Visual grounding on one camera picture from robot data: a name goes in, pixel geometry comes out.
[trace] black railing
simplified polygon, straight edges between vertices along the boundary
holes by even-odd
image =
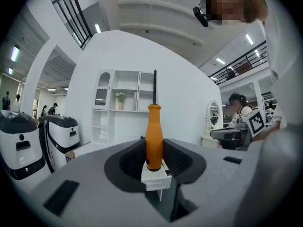
[[[265,62],[267,62],[266,41],[257,45],[255,48],[234,60],[232,63],[229,63],[227,66],[210,75],[209,78],[212,79],[215,84],[219,85],[220,83],[226,82],[245,73],[246,71],[262,65]]]
[[[84,49],[92,33],[78,0],[53,0],[52,3],[74,40]]]

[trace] white flowers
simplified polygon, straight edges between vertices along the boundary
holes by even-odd
[[[125,96],[125,93],[116,93],[116,96],[120,96],[120,95],[123,95],[123,96]]]
[[[126,99],[125,93],[116,93],[116,97],[118,98],[119,102],[123,102]]]

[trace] flower vase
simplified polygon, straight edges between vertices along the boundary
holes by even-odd
[[[123,102],[120,102],[120,104],[119,104],[119,110],[123,110]]]

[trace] white curved wall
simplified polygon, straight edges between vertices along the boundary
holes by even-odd
[[[158,104],[162,107],[160,120],[165,138],[199,144],[209,101],[222,104],[218,86],[171,50],[122,31],[95,34],[78,60],[66,97],[65,115],[77,120],[82,144],[90,141],[96,76],[99,70],[108,69],[157,70]]]

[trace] white robot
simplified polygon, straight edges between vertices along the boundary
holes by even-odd
[[[31,193],[51,172],[45,162],[33,118],[25,113],[0,111],[1,160],[13,184]]]
[[[39,118],[39,138],[51,171],[64,166],[65,153],[80,146],[78,123],[71,117],[47,115]]]

